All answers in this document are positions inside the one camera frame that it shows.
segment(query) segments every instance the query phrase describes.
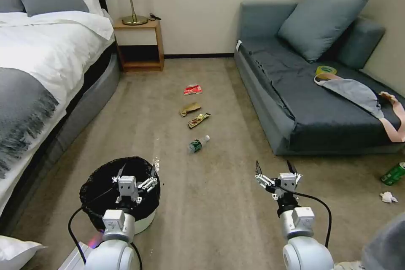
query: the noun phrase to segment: bed frame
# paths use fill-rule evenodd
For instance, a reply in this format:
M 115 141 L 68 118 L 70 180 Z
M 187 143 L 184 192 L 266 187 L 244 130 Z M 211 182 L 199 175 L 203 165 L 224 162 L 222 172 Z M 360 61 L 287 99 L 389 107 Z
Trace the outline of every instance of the bed frame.
M 107 10 L 105 0 L 99 0 Z M 84 74 L 84 84 L 66 108 L 66 115 L 35 152 L 0 216 L 0 234 L 10 235 L 41 181 L 80 132 L 115 92 L 120 67 L 113 43 Z

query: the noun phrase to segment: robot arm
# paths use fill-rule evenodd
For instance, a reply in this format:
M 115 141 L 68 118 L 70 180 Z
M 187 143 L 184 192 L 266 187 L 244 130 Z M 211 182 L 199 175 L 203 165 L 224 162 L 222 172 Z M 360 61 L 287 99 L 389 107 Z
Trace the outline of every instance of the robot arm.
M 331 270 L 333 259 L 329 250 L 313 236 L 315 214 L 310 207 L 300 207 L 295 192 L 302 174 L 287 162 L 290 172 L 280 173 L 278 178 L 262 174 L 256 162 L 257 182 L 272 193 L 278 203 L 277 214 L 281 219 L 282 234 L 288 243 L 283 247 L 283 259 L 287 270 Z
M 135 218 L 125 211 L 142 203 L 143 198 L 157 185 L 155 173 L 152 169 L 151 177 L 140 183 L 136 182 L 134 176 L 120 176 L 120 173 L 113 178 L 119 190 L 116 201 L 118 209 L 104 213 L 103 242 L 90 253 L 85 270 L 142 269 L 130 247 L 135 235 Z

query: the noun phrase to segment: trash can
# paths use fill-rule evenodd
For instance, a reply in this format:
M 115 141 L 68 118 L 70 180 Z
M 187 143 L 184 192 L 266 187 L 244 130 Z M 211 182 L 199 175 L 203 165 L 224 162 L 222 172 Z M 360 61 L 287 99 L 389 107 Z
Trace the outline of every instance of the trash can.
M 141 157 L 126 157 L 113 160 L 96 169 L 81 186 L 80 201 L 83 211 L 89 216 L 93 226 L 100 232 L 104 231 L 103 215 L 108 209 L 117 209 L 116 200 L 119 196 L 118 189 L 112 189 L 112 178 L 125 165 L 121 176 L 135 176 L 137 182 L 143 182 L 151 177 L 152 165 Z M 135 218 L 135 233 L 138 234 L 146 229 L 156 213 L 160 199 L 160 180 L 157 174 L 157 185 L 143 198 L 139 205 L 128 212 Z M 108 191 L 105 195 L 91 202 L 100 194 Z

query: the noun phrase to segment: tape roll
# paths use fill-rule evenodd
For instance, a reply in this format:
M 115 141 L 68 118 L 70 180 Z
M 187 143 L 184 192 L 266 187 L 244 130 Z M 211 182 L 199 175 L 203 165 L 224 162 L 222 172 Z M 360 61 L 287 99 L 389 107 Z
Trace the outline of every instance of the tape roll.
M 318 66 L 318 68 L 316 69 L 315 75 L 319 75 L 322 73 L 330 73 L 330 74 L 334 74 L 336 75 L 338 71 L 330 66 L 327 65 L 320 65 Z

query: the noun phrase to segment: red snack wrapper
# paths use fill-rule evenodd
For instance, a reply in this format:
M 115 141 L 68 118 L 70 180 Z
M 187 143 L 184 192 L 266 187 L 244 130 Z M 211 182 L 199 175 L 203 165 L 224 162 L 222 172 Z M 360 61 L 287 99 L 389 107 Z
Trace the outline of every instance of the red snack wrapper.
M 198 84 L 190 84 L 184 89 L 184 95 L 201 94 L 202 88 Z

